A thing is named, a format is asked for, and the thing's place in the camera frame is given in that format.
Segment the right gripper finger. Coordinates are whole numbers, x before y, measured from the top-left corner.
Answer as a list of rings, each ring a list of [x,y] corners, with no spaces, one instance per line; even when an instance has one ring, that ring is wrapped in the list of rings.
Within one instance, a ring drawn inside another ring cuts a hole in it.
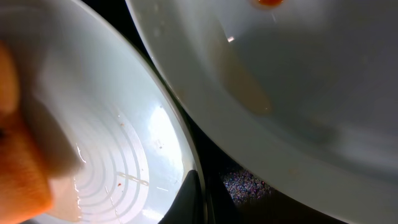
[[[198,173],[188,172],[170,209],[159,224],[204,224],[203,197]]]

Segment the light blue plate with stain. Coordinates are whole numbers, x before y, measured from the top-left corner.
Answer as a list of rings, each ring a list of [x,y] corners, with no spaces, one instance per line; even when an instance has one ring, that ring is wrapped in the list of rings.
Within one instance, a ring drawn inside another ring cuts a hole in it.
[[[61,134],[81,162],[72,175],[79,221],[42,213],[21,223],[159,223],[191,170],[203,197],[194,143],[167,90],[84,2],[2,1],[1,44],[37,144]]]

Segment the mint green plate with stain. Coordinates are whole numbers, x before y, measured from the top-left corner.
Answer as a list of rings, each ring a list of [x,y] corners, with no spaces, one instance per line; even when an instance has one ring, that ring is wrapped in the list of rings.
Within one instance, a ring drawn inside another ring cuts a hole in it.
[[[397,1],[128,1],[203,132],[283,194],[397,222]]]

